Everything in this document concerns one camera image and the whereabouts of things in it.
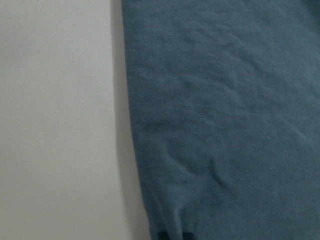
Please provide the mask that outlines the black printed t-shirt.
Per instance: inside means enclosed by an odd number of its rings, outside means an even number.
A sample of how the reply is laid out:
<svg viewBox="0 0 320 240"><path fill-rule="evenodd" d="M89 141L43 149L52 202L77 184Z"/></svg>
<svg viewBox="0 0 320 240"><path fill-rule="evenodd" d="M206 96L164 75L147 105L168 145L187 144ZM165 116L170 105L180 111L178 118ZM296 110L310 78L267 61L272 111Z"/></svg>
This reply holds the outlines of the black printed t-shirt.
<svg viewBox="0 0 320 240"><path fill-rule="evenodd" d="M151 238L319 239L319 1L121 4Z"/></svg>

